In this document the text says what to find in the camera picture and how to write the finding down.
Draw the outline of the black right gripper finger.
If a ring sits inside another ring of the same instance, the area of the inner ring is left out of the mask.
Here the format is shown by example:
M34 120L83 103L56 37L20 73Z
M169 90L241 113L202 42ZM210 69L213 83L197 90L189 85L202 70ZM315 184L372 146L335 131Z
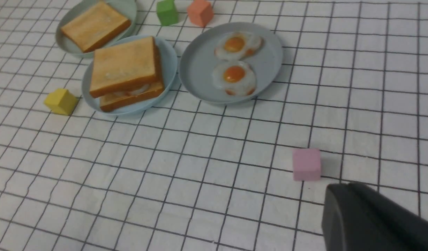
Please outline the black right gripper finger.
M428 221L361 183L327 186L321 228L327 251L428 251Z

